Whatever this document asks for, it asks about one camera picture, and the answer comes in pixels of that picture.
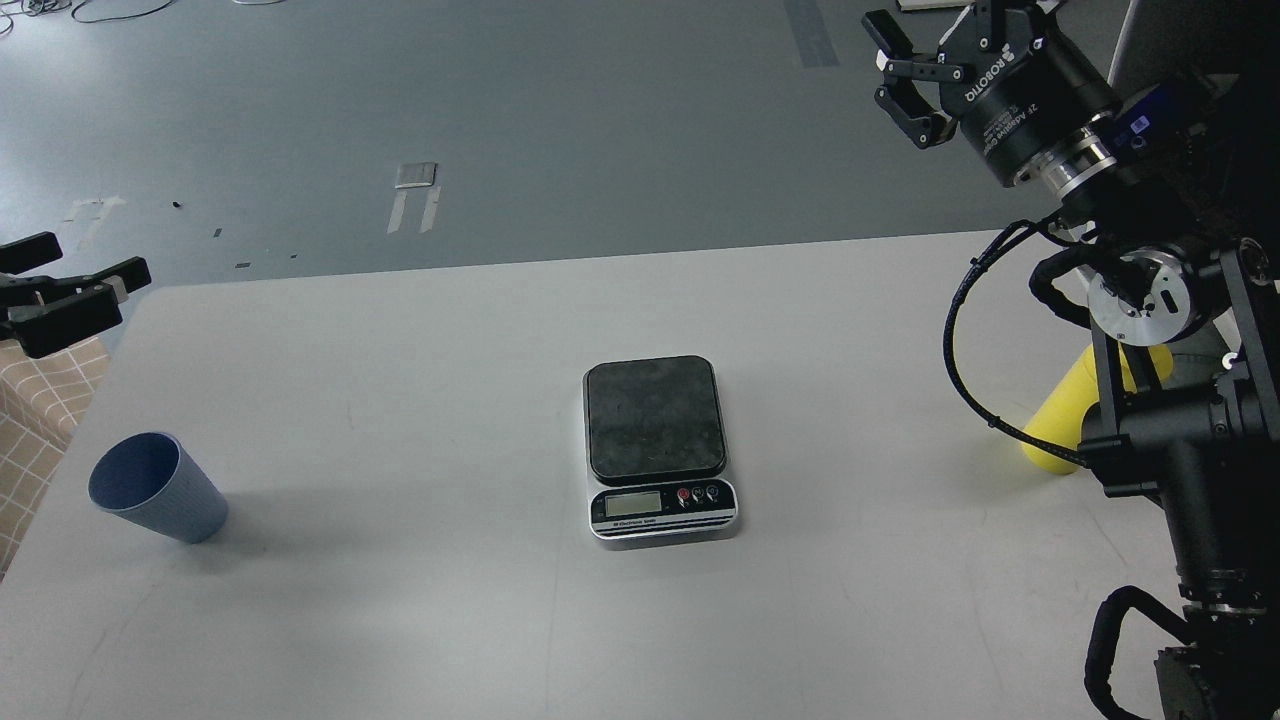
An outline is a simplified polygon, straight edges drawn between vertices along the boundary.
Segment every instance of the yellow object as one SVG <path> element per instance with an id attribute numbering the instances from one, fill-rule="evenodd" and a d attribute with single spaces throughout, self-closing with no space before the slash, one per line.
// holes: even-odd
<path id="1" fill-rule="evenodd" d="M 1165 380 L 1174 372 L 1174 354 L 1169 347 L 1157 345 L 1151 350 L 1151 360 L 1156 365 L 1156 375 Z M 1120 354 L 1120 365 L 1124 370 L 1124 388 L 1134 392 L 1133 373 L 1129 372 L 1129 361 Z M 1075 360 L 1071 369 L 1057 383 L 1041 409 L 1036 411 L 1030 421 L 1023 430 L 1041 439 L 1055 445 L 1075 448 L 1080 445 L 1080 424 L 1084 414 L 1098 402 L 1098 372 L 1093 364 L 1093 346 L 1084 348 L 1084 352 Z M 1023 454 L 1027 459 L 1057 475 L 1074 473 L 1078 466 L 1055 457 L 1043 450 L 1038 450 L 1023 443 Z"/>

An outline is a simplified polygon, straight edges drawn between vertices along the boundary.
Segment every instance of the lcd display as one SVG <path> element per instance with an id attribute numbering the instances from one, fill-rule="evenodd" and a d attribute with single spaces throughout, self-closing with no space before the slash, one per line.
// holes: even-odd
<path id="1" fill-rule="evenodd" d="M 604 497 L 604 516 L 617 518 L 618 515 L 639 515 L 641 512 L 657 512 L 662 510 L 662 493 L 632 492 L 630 495 L 609 495 Z"/>

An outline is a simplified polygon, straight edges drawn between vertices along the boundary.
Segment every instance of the kitchen scale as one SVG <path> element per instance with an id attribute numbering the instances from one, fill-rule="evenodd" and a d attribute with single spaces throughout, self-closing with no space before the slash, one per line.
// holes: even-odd
<path id="1" fill-rule="evenodd" d="M 596 365 L 582 378 L 582 406 L 595 537 L 704 539 L 736 523 L 710 363 L 685 355 Z"/>

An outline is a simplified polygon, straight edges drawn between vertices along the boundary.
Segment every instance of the gray floor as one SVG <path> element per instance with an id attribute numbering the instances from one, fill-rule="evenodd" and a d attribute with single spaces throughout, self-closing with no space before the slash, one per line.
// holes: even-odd
<path id="1" fill-rule="evenodd" d="M 1039 187 L 1001 190 L 963 141 L 916 151 L 874 106 L 859 18 L 886 0 L 819 5 L 838 64 L 808 69 L 785 0 L 19 17 L 0 38 L 0 241 L 54 229 L 68 258 L 46 272 L 142 255 L 164 286 L 993 228 L 1052 209 Z M 1106 68 L 1124 10 L 1075 0 L 1060 17 Z M 924 47 L 954 15 L 902 22 Z M 440 163 L 434 225 L 419 232 L 419 190 L 388 233 L 397 167 L 415 160 Z"/>

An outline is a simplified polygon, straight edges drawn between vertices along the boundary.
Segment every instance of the blue cup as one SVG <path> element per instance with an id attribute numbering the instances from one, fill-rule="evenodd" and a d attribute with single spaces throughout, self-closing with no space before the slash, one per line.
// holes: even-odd
<path id="1" fill-rule="evenodd" d="M 88 497 L 182 542 L 201 542 L 227 521 L 227 498 L 168 433 L 142 433 L 109 450 L 90 474 Z"/>

